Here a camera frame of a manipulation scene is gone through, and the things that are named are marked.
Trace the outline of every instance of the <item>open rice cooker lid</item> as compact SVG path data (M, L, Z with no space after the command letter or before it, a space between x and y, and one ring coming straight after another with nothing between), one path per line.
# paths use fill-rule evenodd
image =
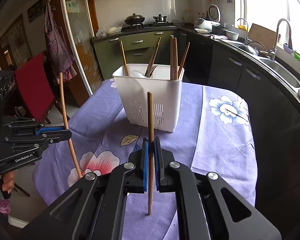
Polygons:
M208 8L209 19L213 22L220 22L220 11L217 5L210 5Z

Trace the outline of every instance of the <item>white plate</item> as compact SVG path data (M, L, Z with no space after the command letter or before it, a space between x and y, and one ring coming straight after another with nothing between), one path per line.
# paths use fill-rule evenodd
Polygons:
M203 34L209 34L209 33L211 33L211 31L204 30L204 29L195 29L195 30L196 30L196 32L203 33Z

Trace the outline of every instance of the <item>table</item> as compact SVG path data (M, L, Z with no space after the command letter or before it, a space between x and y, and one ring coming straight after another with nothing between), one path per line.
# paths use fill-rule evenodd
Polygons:
M155 130L161 147L195 172L216 171L252 205L257 163L247 104L228 90L183 83L178 125L173 133ZM116 84L105 81L70 119L82 173L111 172L141 148L145 127L130 124ZM77 180L66 141L49 145L33 173L35 187L49 205ZM174 193L154 192L152 216L147 193L127 198L122 239L176 239Z

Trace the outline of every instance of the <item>floor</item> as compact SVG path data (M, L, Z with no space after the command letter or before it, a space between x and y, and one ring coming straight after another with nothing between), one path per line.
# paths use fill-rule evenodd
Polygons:
M71 118L79 108L71 94L65 93L65 101L67 115ZM55 106L50 110L48 118L51 124L46 124L46 126L63 125L62 114ZM19 228L24 227L46 208L45 202L39 196L32 182L32 172L35 169L35 165L25 166L15 172L15 183L30 194L30 197L27 197L19 190L18 192L12 191L11 193L9 223Z

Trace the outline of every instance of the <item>red chair backrest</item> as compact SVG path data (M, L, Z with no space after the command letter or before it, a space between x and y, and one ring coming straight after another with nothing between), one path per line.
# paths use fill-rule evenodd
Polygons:
M43 68L43 54L38 54L17 69L14 77L26 107L38 122L54 99Z

